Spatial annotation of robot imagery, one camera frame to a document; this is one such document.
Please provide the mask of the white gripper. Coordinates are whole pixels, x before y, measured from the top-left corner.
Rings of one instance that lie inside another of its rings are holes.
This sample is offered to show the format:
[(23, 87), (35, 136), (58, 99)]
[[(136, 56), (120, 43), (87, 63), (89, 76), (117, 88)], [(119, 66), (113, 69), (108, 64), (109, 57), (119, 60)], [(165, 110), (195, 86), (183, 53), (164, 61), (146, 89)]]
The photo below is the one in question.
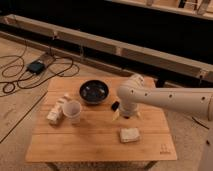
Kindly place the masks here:
[(122, 117), (132, 117), (136, 113), (137, 113), (136, 114), (137, 118), (140, 119), (141, 114), (140, 112), (137, 112), (137, 111), (138, 111), (138, 105), (136, 103), (121, 100), (119, 105), (119, 111), (117, 110), (113, 115), (113, 121), (117, 120), (120, 115)]

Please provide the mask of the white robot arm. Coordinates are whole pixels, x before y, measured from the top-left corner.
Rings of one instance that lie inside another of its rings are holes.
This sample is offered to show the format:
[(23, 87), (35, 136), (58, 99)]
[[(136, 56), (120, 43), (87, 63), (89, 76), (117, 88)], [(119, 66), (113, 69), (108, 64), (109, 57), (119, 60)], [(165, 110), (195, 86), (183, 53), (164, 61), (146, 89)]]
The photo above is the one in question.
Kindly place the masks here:
[(131, 117), (143, 103), (177, 111), (210, 122), (197, 171), (213, 171), (213, 88), (149, 88), (145, 78), (133, 74), (117, 88), (120, 99), (119, 114)]

